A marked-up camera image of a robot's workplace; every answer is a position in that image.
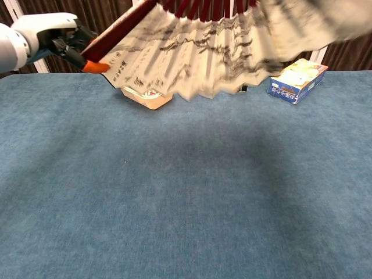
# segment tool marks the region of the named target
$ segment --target printed box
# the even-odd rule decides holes
[[[327,69],[325,65],[299,59],[279,76],[271,77],[267,93],[296,104],[321,83]]]

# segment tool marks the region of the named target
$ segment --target small box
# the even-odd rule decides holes
[[[325,65],[299,59],[286,67],[279,76],[270,78],[267,93],[296,104],[321,83],[327,69]]]
[[[132,88],[122,87],[121,91],[123,92],[124,96],[152,110],[158,109],[159,107],[168,103],[173,97],[171,94],[169,94],[168,96],[163,96],[155,90],[148,90],[144,94],[140,94]]]

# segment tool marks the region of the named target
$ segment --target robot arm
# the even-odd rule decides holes
[[[0,73],[52,54],[81,71],[104,73],[107,64],[91,62],[80,54],[96,37],[71,13],[26,15],[11,27],[0,24]]]

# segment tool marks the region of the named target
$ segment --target white pole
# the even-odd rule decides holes
[[[326,50],[327,50],[327,46],[325,46],[322,49],[319,49],[318,51],[313,51],[310,57],[310,61],[321,64],[323,61],[324,55],[326,54]]]
[[[24,15],[18,0],[4,0],[4,3],[14,22],[20,16]],[[44,59],[40,59],[34,62],[34,65],[38,73],[49,73],[47,63],[45,63]]]
[[[140,0],[132,0],[132,6],[135,7],[138,3],[139,3]]]
[[[235,0],[230,0],[230,18],[233,17]]]

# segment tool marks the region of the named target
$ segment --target beige container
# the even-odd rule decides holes
[[[173,97],[172,95],[163,96],[162,94],[156,92],[155,90],[149,90],[144,94],[140,94],[129,87],[123,87],[121,88],[121,90],[124,96],[153,110],[158,109],[159,107],[168,103]]]

